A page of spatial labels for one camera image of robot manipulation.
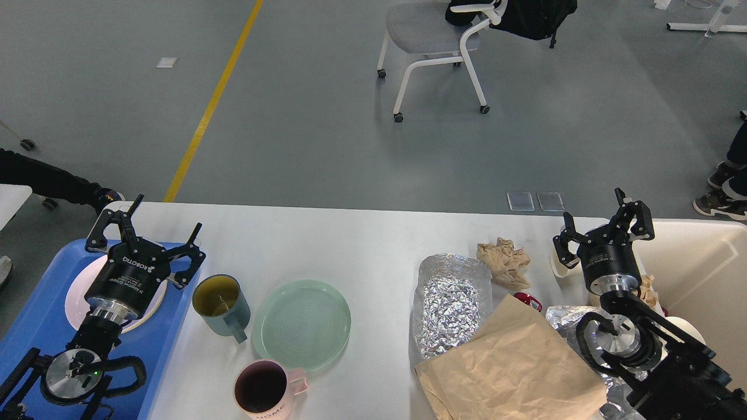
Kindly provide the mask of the foil piece under arm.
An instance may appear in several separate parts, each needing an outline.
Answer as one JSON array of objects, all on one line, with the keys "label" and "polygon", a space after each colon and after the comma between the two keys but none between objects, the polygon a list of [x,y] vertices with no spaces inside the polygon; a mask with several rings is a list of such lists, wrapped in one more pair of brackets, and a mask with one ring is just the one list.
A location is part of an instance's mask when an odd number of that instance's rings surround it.
[{"label": "foil piece under arm", "polygon": [[[579,356],[582,355],[580,345],[577,343],[576,326],[581,321],[584,314],[599,313],[601,316],[610,318],[610,315],[600,307],[593,306],[550,306],[545,313],[545,319],[557,330],[558,334],[566,340],[569,346],[574,349]],[[599,364],[606,365],[601,359],[601,347],[595,345],[594,334],[597,330],[598,323],[591,322],[585,332],[585,337],[589,341],[588,348],[595,361]],[[627,401],[626,397],[631,393],[630,386],[617,377],[611,377],[598,372],[598,377],[603,380],[606,386],[606,403],[595,412],[590,419],[643,419]]]}]

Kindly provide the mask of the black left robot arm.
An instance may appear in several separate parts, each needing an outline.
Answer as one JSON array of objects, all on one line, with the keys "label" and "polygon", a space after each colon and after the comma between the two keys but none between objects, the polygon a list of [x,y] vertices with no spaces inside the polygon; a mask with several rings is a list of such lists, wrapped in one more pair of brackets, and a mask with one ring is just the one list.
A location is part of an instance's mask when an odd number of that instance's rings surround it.
[{"label": "black left robot arm", "polygon": [[138,236],[132,218],[144,197],[127,210],[104,209],[88,234],[85,250],[105,262],[83,298],[88,311],[75,336],[55,355],[30,348],[2,383],[2,418],[26,419],[23,400],[35,384],[49,403],[83,404],[91,419],[105,398],[134,393],[146,384],[146,365],[134,355],[111,358],[125,326],[146,316],[158,290],[185,289],[206,258],[197,245],[202,223],[184,244],[165,246]]}]

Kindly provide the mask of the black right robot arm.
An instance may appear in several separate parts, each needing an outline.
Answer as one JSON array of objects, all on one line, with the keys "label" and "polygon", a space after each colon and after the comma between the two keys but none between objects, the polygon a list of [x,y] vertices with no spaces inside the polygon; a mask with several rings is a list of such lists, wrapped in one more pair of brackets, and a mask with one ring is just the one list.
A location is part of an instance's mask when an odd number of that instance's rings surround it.
[{"label": "black right robot arm", "polygon": [[553,237],[558,261],[581,268],[603,309],[577,323],[582,359],[627,383],[628,403],[646,419],[744,419],[745,393],[727,388],[731,375],[713,362],[715,352],[638,295],[643,277],[633,242],[654,238],[651,212],[620,188],[615,195],[618,207],[608,223],[581,233],[564,212],[564,228]]}]

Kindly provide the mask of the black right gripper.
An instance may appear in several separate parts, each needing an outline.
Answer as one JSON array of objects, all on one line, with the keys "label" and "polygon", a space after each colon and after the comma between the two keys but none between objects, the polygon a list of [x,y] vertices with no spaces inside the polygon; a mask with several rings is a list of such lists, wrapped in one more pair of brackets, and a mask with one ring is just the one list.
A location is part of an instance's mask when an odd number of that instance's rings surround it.
[{"label": "black right gripper", "polygon": [[[615,188],[614,194],[618,210],[606,227],[580,234],[573,216],[564,212],[564,228],[553,237],[553,247],[562,265],[572,269],[581,261],[587,290],[593,295],[640,290],[642,277],[630,242],[651,241],[655,237],[648,205],[641,200],[633,201],[621,188]],[[579,245],[577,254],[569,249],[571,242]]]}]

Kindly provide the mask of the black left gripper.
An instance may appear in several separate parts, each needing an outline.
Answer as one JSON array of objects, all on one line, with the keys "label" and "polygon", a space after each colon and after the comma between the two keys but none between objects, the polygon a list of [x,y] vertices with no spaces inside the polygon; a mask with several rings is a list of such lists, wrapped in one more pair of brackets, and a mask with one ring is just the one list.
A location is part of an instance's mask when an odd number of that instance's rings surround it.
[{"label": "black left gripper", "polygon": [[[177,290],[183,290],[206,259],[207,255],[196,244],[202,223],[196,224],[186,243],[173,249],[141,241],[131,218],[144,197],[140,194],[127,211],[104,209],[86,238],[86,251],[109,252],[103,268],[85,293],[93,317],[109,321],[142,319],[164,279]],[[122,242],[112,248],[104,234],[109,225],[118,227]],[[170,271],[170,263],[181,258],[187,258],[189,266],[182,271]]]}]

